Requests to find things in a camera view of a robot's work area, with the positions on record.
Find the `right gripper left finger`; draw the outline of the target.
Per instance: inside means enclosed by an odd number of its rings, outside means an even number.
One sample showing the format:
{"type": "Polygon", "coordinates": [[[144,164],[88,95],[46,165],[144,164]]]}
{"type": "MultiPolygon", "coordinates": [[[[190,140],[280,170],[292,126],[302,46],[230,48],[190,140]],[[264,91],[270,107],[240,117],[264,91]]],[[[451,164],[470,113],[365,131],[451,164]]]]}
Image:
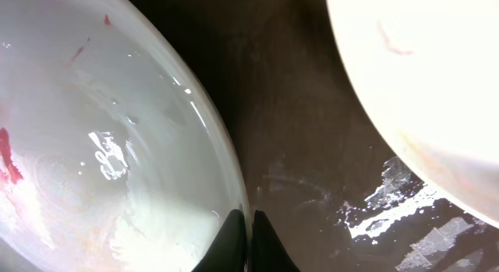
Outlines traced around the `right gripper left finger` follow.
{"type": "Polygon", "coordinates": [[[193,272],[243,272],[245,265],[245,218],[241,210],[234,209],[193,272]]]}

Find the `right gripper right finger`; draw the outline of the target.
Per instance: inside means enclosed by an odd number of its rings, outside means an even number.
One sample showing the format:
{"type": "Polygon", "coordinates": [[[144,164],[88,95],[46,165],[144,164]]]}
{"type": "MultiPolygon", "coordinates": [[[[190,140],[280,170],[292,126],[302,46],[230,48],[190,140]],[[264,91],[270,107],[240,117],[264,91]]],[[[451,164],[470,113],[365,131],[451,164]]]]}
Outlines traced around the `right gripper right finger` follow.
{"type": "Polygon", "coordinates": [[[251,245],[252,272],[299,272],[282,245],[267,215],[256,210],[251,245]]]}

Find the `pale green plate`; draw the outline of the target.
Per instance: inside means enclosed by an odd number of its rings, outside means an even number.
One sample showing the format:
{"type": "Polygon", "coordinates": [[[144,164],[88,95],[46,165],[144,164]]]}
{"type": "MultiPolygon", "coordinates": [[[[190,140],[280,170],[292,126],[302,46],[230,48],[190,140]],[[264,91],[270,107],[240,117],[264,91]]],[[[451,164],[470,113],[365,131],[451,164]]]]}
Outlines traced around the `pale green plate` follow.
{"type": "Polygon", "coordinates": [[[1,268],[191,271],[250,209],[199,80],[129,0],[1,0],[1,268]]]}

